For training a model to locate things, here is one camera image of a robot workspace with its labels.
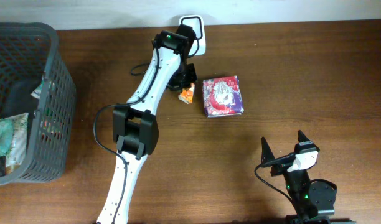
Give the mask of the orange tissue pack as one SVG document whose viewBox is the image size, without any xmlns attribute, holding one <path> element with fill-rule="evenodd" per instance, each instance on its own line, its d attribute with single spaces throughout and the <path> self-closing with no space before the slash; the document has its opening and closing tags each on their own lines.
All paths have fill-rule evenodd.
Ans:
<svg viewBox="0 0 381 224">
<path fill-rule="evenodd" d="M 183 88 L 178 98 L 186 104 L 191 104 L 194 97 L 195 84 L 191 83 L 189 88 Z"/>
</svg>

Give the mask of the red purple floral pack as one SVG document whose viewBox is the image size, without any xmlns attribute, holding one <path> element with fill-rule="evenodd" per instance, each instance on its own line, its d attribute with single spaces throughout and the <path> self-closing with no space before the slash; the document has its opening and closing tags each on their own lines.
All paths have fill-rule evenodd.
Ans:
<svg viewBox="0 0 381 224">
<path fill-rule="evenodd" d="M 234 116 L 244 112 L 237 76 L 206 79 L 202 84 L 204 111 L 208 118 Z"/>
</svg>

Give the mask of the teal wet wipes pack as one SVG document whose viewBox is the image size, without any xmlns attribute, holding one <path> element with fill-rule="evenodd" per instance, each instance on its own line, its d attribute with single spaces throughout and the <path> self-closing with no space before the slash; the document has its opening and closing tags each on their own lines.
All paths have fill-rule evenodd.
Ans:
<svg viewBox="0 0 381 224">
<path fill-rule="evenodd" d="M 14 128 L 11 119 L 0 119 L 0 157 L 6 156 L 12 145 Z"/>
</svg>

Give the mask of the green tissue pack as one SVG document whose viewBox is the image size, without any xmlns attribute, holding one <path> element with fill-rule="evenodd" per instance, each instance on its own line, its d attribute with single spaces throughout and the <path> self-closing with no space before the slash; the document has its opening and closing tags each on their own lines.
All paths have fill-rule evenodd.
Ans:
<svg viewBox="0 0 381 224">
<path fill-rule="evenodd" d="M 48 90 L 51 90 L 55 87 L 55 84 L 52 81 L 49 81 L 48 84 L 46 83 L 47 83 L 46 81 L 42 80 L 40 85 L 31 93 L 31 96 L 39 100 L 42 94 L 42 90 L 44 89 L 46 85 L 48 85 L 47 87 Z"/>
</svg>

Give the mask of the white tube gold cap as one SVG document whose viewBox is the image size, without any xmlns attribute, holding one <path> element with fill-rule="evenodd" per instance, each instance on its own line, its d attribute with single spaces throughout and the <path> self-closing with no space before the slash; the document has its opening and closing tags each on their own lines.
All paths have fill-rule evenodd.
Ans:
<svg viewBox="0 0 381 224">
<path fill-rule="evenodd" d="M 6 174 L 17 170 L 26 156 L 28 113 L 8 117 L 13 125 L 12 144 L 6 156 Z"/>
</svg>

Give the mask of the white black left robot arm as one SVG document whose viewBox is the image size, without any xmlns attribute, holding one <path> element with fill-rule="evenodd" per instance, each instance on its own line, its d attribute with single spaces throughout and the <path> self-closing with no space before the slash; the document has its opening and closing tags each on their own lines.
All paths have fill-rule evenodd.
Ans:
<svg viewBox="0 0 381 224">
<path fill-rule="evenodd" d="M 138 175 L 156 147 L 159 129 L 156 112 L 165 89 L 189 88 L 197 80 L 189 52 L 197 40 L 191 26 L 180 24 L 175 32 L 162 31 L 152 41 L 153 56 L 139 87 L 124 104 L 113 104 L 112 154 L 115 171 L 97 223 L 127 223 Z"/>
</svg>

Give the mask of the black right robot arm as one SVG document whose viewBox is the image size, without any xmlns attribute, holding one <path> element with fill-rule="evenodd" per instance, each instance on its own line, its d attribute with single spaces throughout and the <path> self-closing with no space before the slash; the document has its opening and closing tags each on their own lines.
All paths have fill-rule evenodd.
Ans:
<svg viewBox="0 0 381 224">
<path fill-rule="evenodd" d="M 335 214 L 337 185 L 324 179 L 310 179 L 308 169 L 316 165 L 320 148 L 301 130 L 294 151 L 275 157 L 266 140 L 261 139 L 261 163 L 255 167 L 256 177 L 273 190 L 284 195 L 292 204 L 295 214 L 285 217 L 286 223 L 354 223 L 350 219 L 331 219 Z M 274 187 L 258 175 L 258 169 L 271 169 L 271 176 L 282 175 L 286 190 Z"/>
</svg>

